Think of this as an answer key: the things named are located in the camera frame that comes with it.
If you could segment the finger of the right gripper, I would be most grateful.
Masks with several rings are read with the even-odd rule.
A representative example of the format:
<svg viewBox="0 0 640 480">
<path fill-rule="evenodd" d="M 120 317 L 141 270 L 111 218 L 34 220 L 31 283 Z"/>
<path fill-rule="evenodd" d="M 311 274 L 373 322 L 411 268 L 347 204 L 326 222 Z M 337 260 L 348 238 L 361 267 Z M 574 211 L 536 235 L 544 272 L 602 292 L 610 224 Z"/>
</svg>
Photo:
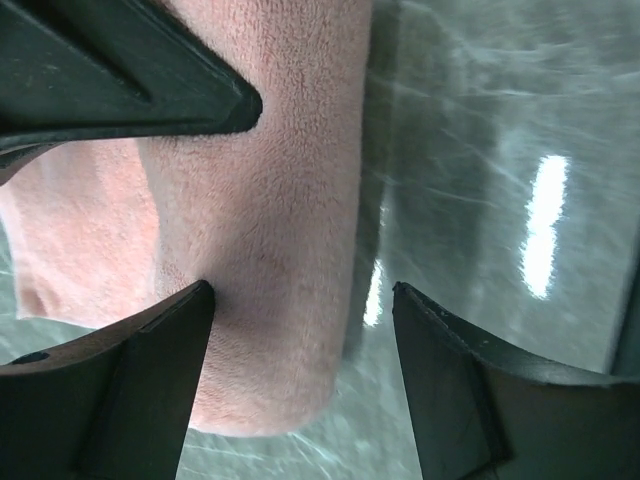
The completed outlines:
<svg viewBox="0 0 640 480">
<path fill-rule="evenodd" d="M 1 177 L 84 140 L 246 132 L 258 91 L 156 1 L 1 4 Z"/>
</svg>

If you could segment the pink towel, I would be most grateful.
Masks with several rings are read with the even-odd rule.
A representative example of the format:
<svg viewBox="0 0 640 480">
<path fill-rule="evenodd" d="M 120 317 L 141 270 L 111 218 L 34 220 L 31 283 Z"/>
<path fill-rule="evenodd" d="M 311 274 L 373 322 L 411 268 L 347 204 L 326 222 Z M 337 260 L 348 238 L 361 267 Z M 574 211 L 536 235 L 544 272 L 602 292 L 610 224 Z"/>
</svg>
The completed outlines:
<svg viewBox="0 0 640 480">
<path fill-rule="evenodd" d="M 368 1 L 171 1 L 260 92 L 250 131 L 78 142 L 1 189 L 19 318 L 101 328 L 196 280 L 216 312 L 190 425 L 272 436 L 329 402 L 346 331 Z"/>
</svg>

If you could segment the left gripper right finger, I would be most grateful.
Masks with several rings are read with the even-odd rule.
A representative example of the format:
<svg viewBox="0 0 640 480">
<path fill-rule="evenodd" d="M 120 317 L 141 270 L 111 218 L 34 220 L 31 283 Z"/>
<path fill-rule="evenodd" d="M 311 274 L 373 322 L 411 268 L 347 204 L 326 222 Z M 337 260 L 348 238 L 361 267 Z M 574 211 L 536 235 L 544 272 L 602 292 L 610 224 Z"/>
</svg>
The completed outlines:
<svg viewBox="0 0 640 480">
<path fill-rule="evenodd" d="M 639 382 L 555 362 L 412 285 L 393 322 L 426 479 L 635 479 Z"/>
</svg>

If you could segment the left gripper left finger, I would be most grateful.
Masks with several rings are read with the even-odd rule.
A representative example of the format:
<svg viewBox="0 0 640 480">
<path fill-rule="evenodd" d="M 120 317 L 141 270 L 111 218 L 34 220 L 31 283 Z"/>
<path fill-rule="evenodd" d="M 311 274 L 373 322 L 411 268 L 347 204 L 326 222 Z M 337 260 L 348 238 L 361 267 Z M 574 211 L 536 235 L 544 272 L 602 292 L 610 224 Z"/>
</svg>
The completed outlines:
<svg viewBox="0 0 640 480">
<path fill-rule="evenodd" d="M 214 312 L 197 281 L 3 365 L 2 478 L 175 478 Z"/>
</svg>

